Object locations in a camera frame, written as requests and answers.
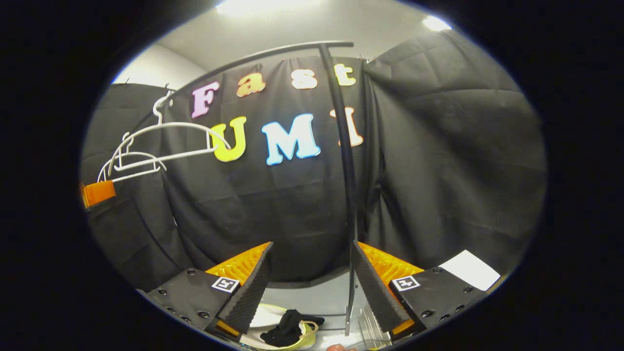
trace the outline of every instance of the light blue letter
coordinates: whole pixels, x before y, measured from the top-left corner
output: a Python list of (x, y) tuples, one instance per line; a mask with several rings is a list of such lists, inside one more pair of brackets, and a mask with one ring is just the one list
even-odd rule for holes
[(290, 133), (286, 133), (284, 128), (277, 122), (271, 122), (262, 127), (262, 133), (266, 134), (266, 142), (269, 149), (269, 157), (266, 159), (266, 164), (272, 166), (284, 160), (284, 157), (280, 155), (277, 149), (278, 146), (289, 160), (293, 158), (295, 143), (298, 145), (297, 157), (300, 159), (320, 154), (321, 149), (314, 143), (314, 135), (312, 135), (313, 118), (314, 116), (311, 113), (298, 115), (293, 120)]

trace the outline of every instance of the black foam pad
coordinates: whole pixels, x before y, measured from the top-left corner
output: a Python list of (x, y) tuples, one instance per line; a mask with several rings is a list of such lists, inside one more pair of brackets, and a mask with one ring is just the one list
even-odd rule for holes
[(231, 297), (230, 301), (219, 313), (219, 318), (239, 333), (246, 333), (256, 314), (258, 304), (269, 281), (268, 254), (273, 243), (270, 243), (254, 267), (243, 286)]
[(407, 312), (390, 294), (356, 240), (353, 241), (352, 249), (354, 250), (353, 260), (359, 283), (381, 331), (389, 332), (409, 320)]

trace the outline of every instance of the pink letter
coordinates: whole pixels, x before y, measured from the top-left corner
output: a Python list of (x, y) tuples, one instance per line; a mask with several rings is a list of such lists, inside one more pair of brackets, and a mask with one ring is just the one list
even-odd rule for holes
[(217, 89), (219, 89), (219, 82), (212, 82), (205, 87), (193, 91), (193, 96), (195, 96), (195, 110), (191, 115), (192, 118), (197, 118), (208, 113), (208, 105), (212, 103), (212, 99), (215, 97), (213, 91)]

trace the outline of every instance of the black metal rod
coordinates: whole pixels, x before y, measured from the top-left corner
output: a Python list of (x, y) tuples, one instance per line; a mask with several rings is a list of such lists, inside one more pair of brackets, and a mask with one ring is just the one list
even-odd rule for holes
[(192, 86), (206, 77), (214, 76), (215, 74), (219, 74), (221, 72), (227, 71), (228, 69), (240, 66), (250, 61), (254, 61), (257, 59), (261, 59), (263, 57), (272, 56), (281, 54), (282, 52), (289, 51), (297, 51), (297, 50), (305, 50), (305, 49), (319, 49), (321, 53), (321, 58), (323, 60), (323, 64), (325, 66), (325, 70), (328, 74), (329, 79), (329, 91), (331, 93), (331, 99), (334, 104), (334, 109), (336, 110), (336, 122), (338, 124), (338, 137), (340, 139), (340, 151), (342, 155), (342, 163), (343, 163), (343, 173), (344, 173), (344, 190), (346, 196), (346, 205), (347, 205), (347, 223), (346, 230), (349, 235), (349, 300), (345, 315), (345, 335), (349, 335), (350, 331), (350, 323), (351, 323), (351, 312), (353, 311), (353, 300), (355, 296), (355, 267), (353, 265), (353, 248), (352, 243), (354, 240), (358, 239), (358, 227), (357, 227), (357, 217), (356, 217), (356, 181), (355, 181), (355, 168), (353, 163), (353, 154), (351, 152), (351, 139), (349, 138), (349, 128), (347, 125), (347, 117), (344, 111), (344, 101), (343, 95), (340, 90), (340, 85), (338, 84), (338, 78), (336, 77), (336, 72), (334, 71), (334, 64), (329, 53), (329, 47), (353, 47), (353, 42), (348, 41), (312, 41), (312, 42), (303, 42), (301, 44), (292, 44), (286, 46), (276, 47), (274, 49), (269, 49), (265, 51), (260, 51), (255, 54), (245, 56), (236, 61), (230, 62), (224, 66), (221, 66), (217, 69), (214, 69), (198, 78), (193, 80), (192, 82), (186, 84), (183, 88), (169, 95), (162, 104), (163, 106), (171, 101), (178, 94), (181, 94), (186, 90), (187, 87)]
[(351, 243), (358, 239), (358, 228), (356, 218), (356, 183), (355, 183), (355, 167), (353, 164), (353, 154), (351, 153), (351, 139), (349, 138), (349, 127), (347, 124), (347, 115), (344, 111), (343, 95), (340, 91), (338, 78), (334, 71), (334, 62), (329, 54), (326, 44), (319, 46), (321, 58), (325, 65), (329, 78), (329, 91), (331, 99), (334, 102), (336, 110), (336, 122), (338, 123), (338, 136), (340, 138), (340, 151), (343, 161), (344, 173), (344, 190), (347, 201), (347, 225), (346, 230), (349, 235), (349, 302), (345, 316), (345, 335), (349, 335), (351, 323), (351, 311), (353, 310), (353, 299), (355, 296), (355, 267), (353, 265), (353, 250)]
[[(193, 80), (192, 82), (188, 83), (187, 85), (185, 85), (184, 87), (188, 87), (188, 86), (192, 86), (193, 84), (196, 84), (202, 80), (204, 80), (207, 77), (211, 77), (214, 76), (215, 74), (219, 74), (221, 72), (227, 71), (231, 68), (234, 68), (236, 66), (240, 66), (242, 64), (246, 64), (249, 61), (254, 61), (254, 60), (258, 60), (267, 56), (272, 56), (272, 55), (277, 55), (277, 54), (281, 54), (283, 52), (289, 52), (289, 51), (297, 51), (297, 50), (306, 50), (306, 49), (317, 49), (319, 48), (321, 45), (325, 45), (326, 47), (353, 47), (353, 42), (351, 41), (341, 41), (341, 40), (327, 40), (327, 41), (310, 41), (310, 42), (302, 42), (301, 44), (292, 44), (292, 45), (285, 45), (285, 46), (280, 46), (280, 47), (275, 47), (273, 49), (269, 49), (269, 50), (264, 50), (264, 51), (260, 51), (260, 52), (256, 52), (255, 54), (251, 54), (251, 55), (247, 55), (245, 57), (241, 57), (236, 61), (230, 62), (228, 64), (225, 64), (224, 66), (221, 66), (217, 69), (213, 69), (212, 71), (200, 76), (199, 78), (196, 78), (195, 80)], [(183, 91), (184, 88), (179, 89), (178, 91), (174, 92), (173, 94), (169, 95), (169, 97), (163, 101), (163, 106), (165, 105), (165, 103), (169, 102), (169, 100), (173, 99), (175, 96), (177, 96), (178, 93), (180, 93), (181, 91)]]

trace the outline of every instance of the white wall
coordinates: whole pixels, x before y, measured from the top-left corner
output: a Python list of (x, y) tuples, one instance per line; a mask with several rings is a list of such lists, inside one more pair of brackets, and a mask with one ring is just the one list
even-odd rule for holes
[(158, 44), (151, 45), (139, 54), (115, 78), (113, 84), (136, 83), (180, 89), (206, 73), (184, 57)]

